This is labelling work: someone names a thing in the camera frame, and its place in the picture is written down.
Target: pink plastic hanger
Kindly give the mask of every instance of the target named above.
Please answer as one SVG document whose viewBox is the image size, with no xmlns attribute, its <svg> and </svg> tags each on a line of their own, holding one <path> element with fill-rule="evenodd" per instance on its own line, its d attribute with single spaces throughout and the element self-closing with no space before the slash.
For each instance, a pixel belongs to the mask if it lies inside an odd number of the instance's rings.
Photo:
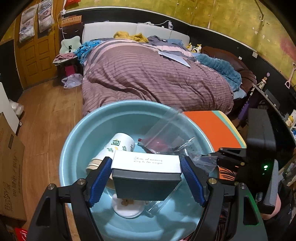
<svg viewBox="0 0 296 241">
<path fill-rule="evenodd" d="M 290 83 L 291 83 L 291 80 L 292 80 L 292 77 L 293 77 L 294 71 L 296 70 L 296 64 L 293 63 L 292 66 L 293 66 L 293 69 L 292 69 L 292 72 L 291 72 L 290 78 L 289 78 L 289 80 L 285 83 L 285 86 L 286 86 L 288 89 L 289 89 L 290 86 L 291 86 Z"/>
</svg>

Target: black wall trim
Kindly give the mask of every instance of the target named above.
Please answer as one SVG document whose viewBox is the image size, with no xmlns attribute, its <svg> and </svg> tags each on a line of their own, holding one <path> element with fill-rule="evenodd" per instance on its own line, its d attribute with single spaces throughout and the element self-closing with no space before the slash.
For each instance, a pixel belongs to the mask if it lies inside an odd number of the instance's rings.
<svg viewBox="0 0 296 241">
<path fill-rule="evenodd" d="M 159 24 L 166 20 L 170 20 L 174 30 L 187 34 L 193 45 L 202 44 L 202 46 L 211 46 L 229 51 L 237 57 L 242 57 L 242 61 L 256 75 L 258 82 L 260 82 L 261 79 L 266 76 L 266 73 L 269 72 L 270 77 L 268 78 L 266 88 L 280 102 L 280 112 L 283 115 L 286 113 L 290 114 L 293 109 L 296 108 L 296 93 L 292 88 L 289 90 L 285 87 L 284 83 L 286 82 L 286 79 L 284 76 L 260 56 L 254 58 L 252 56 L 252 49 L 227 36 L 204 28 L 191 26 L 169 16 L 140 9 L 120 7 L 90 8 L 68 13 L 65 17 L 71 15 L 82 15 L 82 22 L 84 24 L 103 21 L 130 23 L 144 23 L 150 21 L 154 24 Z"/>
<path fill-rule="evenodd" d="M 13 40 L 0 45 L 0 56 L 2 57 L 0 82 L 3 84 L 8 99 L 17 102 L 23 89 L 17 72 L 14 52 Z"/>
</svg>

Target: door panel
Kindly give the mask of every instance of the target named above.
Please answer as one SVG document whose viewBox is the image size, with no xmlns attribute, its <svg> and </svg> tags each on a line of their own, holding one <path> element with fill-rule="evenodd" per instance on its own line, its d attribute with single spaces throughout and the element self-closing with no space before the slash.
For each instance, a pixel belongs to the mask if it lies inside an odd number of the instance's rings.
<svg viewBox="0 0 296 241">
<path fill-rule="evenodd" d="M 28 7 L 36 4 L 33 1 Z M 35 36 L 23 43 L 19 42 L 21 14 L 15 25 L 15 57 L 17 68 L 24 88 L 39 82 L 55 78 L 56 67 L 52 64 L 55 58 L 54 25 L 45 36 L 38 38 L 38 14 L 35 15 Z"/>
</svg>

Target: blue blanket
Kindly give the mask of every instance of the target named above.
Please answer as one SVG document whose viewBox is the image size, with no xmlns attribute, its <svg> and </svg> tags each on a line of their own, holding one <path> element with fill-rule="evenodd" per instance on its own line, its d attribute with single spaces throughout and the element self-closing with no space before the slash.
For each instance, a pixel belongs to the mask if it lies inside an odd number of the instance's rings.
<svg viewBox="0 0 296 241">
<path fill-rule="evenodd" d="M 223 59 L 211 58 L 206 54 L 195 54 L 194 59 L 201 64 L 216 70 L 227 80 L 233 92 L 238 91 L 242 83 L 241 75 L 234 70 L 231 64 Z"/>
<path fill-rule="evenodd" d="M 83 65 L 87 54 L 92 50 L 92 48 L 109 39 L 111 38 L 92 39 L 90 41 L 87 41 L 82 44 L 74 52 L 74 54 L 77 55 L 79 62 Z"/>
</svg>

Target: light blue basin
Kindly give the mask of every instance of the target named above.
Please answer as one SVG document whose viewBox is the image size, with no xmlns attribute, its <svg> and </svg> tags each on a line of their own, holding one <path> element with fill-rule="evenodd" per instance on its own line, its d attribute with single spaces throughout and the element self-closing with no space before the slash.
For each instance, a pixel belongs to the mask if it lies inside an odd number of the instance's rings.
<svg viewBox="0 0 296 241">
<path fill-rule="evenodd" d="M 120 101 L 98 108 L 84 117 L 69 134 L 60 158 L 62 186 L 86 177 L 85 168 L 115 133 L 130 135 L 137 143 L 170 107 L 150 101 Z M 199 141 L 202 154 L 213 152 L 210 142 L 189 118 L 184 116 L 176 131 L 183 139 Z M 143 152 L 135 146 L 135 152 Z M 112 209 L 110 191 L 105 188 L 100 201 L 91 208 L 105 241 L 178 241 L 196 228 L 203 208 L 194 200 L 184 181 L 171 199 L 153 218 L 143 213 L 134 219 L 118 216 Z"/>
</svg>

